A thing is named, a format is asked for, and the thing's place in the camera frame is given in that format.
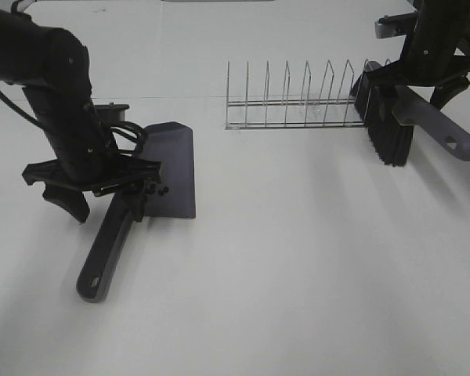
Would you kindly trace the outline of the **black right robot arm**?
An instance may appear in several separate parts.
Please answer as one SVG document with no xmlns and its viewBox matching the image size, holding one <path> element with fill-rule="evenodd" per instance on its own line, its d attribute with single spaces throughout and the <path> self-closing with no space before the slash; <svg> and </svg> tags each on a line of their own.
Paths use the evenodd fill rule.
<svg viewBox="0 0 470 376">
<path fill-rule="evenodd" d="M 414 1 L 411 13 L 384 16 L 378 38 L 402 36 L 399 57 L 391 63 L 367 61 L 353 95 L 370 132 L 410 133 L 394 110 L 410 87 L 431 88 L 429 104 L 442 110 L 470 81 L 470 1 Z"/>
</svg>

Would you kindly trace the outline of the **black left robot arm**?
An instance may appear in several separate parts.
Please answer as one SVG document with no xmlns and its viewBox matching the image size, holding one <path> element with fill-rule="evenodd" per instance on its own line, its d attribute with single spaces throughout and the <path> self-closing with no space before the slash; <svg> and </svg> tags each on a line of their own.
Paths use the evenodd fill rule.
<svg viewBox="0 0 470 376">
<path fill-rule="evenodd" d="M 22 173 L 29 186 L 44 183 L 46 201 L 84 222 L 86 191 L 120 193 L 134 220 L 143 219 L 146 190 L 161 182 L 161 163 L 139 158 L 144 128 L 98 113 L 89 51 L 71 32 L 40 26 L 16 5 L 0 9 L 0 100 L 40 128 L 56 155 Z"/>
</svg>

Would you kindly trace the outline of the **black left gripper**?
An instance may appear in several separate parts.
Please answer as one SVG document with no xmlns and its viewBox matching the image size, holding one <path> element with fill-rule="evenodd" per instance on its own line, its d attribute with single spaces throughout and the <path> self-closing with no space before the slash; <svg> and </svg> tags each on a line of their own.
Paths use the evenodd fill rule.
<svg viewBox="0 0 470 376">
<path fill-rule="evenodd" d="M 71 167 L 59 160 L 28 164 L 22 177 L 28 186 L 44 183 L 44 200 L 62 208 L 80 223 L 87 220 L 90 212 L 83 192 L 90 191 L 98 197 L 123 190 L 121 199 L 133 220 L 142 222 L 147 201 L 145 183 L 159 183 L 161 167 L 160 161 L 117 154 Z"/>
</svg>

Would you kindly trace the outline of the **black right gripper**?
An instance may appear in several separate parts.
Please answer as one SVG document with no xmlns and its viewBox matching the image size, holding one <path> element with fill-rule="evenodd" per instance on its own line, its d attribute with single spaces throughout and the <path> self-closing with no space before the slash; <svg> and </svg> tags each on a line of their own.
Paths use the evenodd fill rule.
<svg viewBox="0 0 470 376">
<path fill-rule="evenodd" d="M 470 86 L 470 56 L 452 56 L 445 64 L 416 64 L 408 67 L 402 60 L 397 60 L 383 67 L 368 71 L 366 76 L 372 85 L 406 85 L 434 87 L 430 103 L 442 110 L 454 97 Z M 395 88 L 373 88 L 371 102 L 374 104 L 377 117 L 385 124 L 392 116 L 392 109 L 398 100 Z"/>
</svg>

